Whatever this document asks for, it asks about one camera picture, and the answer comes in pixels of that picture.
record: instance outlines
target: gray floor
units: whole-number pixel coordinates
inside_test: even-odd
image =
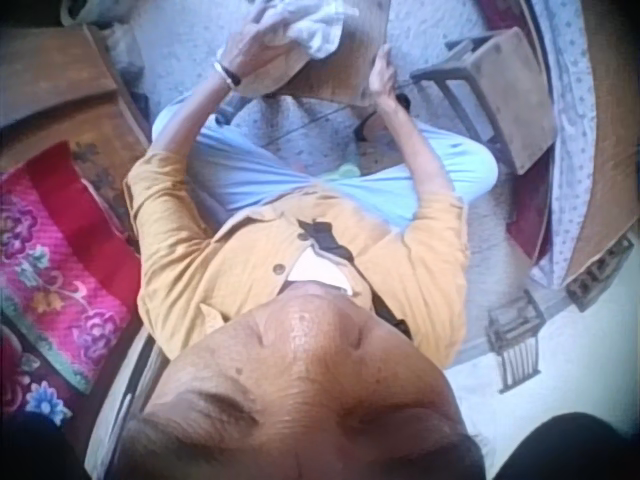
[[[246,9],[243,2],[238,4]],[[235,2],[234,8],[228,5],[225,0],[140,0],[132,25],[145,62],[143,87],[153,116],[211,71],[215,52],[242,18],[242,8]],[[406,83],[413,69],[444,59],[444,41],[485,29],[474,0],[393,0],[391,5],[388,41],[400,83]],[[413,99],[416,116],[463,133],[433,88],[409,86],[405,91]],[[356,123],[349,109],[335,104],[278,98],[254,102],[235,124],[294,168],[319,174],[353,155],[351,131]],[[502,172],[494,190],[469,208],[468,341],[458,363],[487,351],[488,310],[519,295],[527,282],[527,260],[505,231],[510,179],[508,172]]]

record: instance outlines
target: lap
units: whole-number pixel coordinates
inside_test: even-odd
[[[153,125],[154,137],[185,98],[186,95],[177,99],[158,116]],[[417,124],[463,201],[469,203],[491,189],[497,178],[497,166],[486,147],[466,137]],[[187,171],[187,181],[201,215],[218,225],[243,208],[264,203],[312,180],[253,144],[237,128],[217,125],[213,116],[198,135]],[[417,208],[411,175],[405,165],[331,184],[396,228],[404,229]]]

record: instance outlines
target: black strap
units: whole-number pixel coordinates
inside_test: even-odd
[[[238,88],[242,83],[242,79],[234,71],[229,70],[224,65],[220,64],[220,67],[222,67],[222,70],[224,71],[224,73],[227,74],[227,77],[229,77],[229,80],[231,80],[231,83],[233,83],[233,86]]]
[[[332,225],[328,222],[307,223],[301,220],[298,220],[298,225],[300,225],[300,228],[304,230],[307,235],[315,240],[320,250],[335,255],[336,257],[342,258],[343,260],[346,260],[351,264],[351,266],[356,270],[356,272],[358,272],[358,274],[364,279],[364,281],[367,282],[367,285],[369,285],[369,288],[371,289],[371,301],[373,303],[373,309],[376,312],[376,315],[393,327],[397,328],[401,333],[403,333],[407,338],[411,340],[411,330],[409,329],[409,325],[407,325],[407,322],[398,319],[394,315],[386,302],[380,295],[378,295],[378,292],[376,292],[373,286],[371,286],[367,278],[362,275],[362,272],[360,272],[355,264],[355,259],[353,258],[353,254],[351,253],[351,251],[347,247],[340,245],[336,240],[336,237],[333,235]]]

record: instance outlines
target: carpet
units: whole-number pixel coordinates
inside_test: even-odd
[[[109,357],[136,314],[140,261],[67,142],[0,187],[3,414],[36,412],[66,432],[90,431],[105,395],[94,387],[110,383],[103,367],[118,360]]]

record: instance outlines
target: white shirt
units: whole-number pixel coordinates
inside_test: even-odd
[[[346,275],[333,262],[318,256],[313,247],[308,247],[298,257],[287,280],[290,282],[321,282],[341,288],[349,296],[353,295],[353,289],[349,285]]]

